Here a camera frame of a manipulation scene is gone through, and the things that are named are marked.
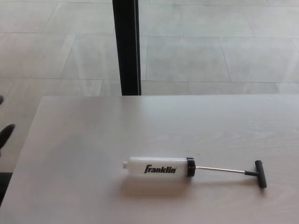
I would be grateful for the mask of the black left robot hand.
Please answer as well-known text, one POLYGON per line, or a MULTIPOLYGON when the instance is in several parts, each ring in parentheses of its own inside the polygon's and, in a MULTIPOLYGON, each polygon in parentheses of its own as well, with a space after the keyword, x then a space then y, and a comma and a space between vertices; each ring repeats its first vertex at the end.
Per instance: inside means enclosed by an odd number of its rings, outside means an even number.
POLYGON ((6 144, 6 142, 12 135, 14 128, 15 128, 15 124, 10 124, 0 131, 0 148, 1 149, 4 147, 4 145, 6 144))

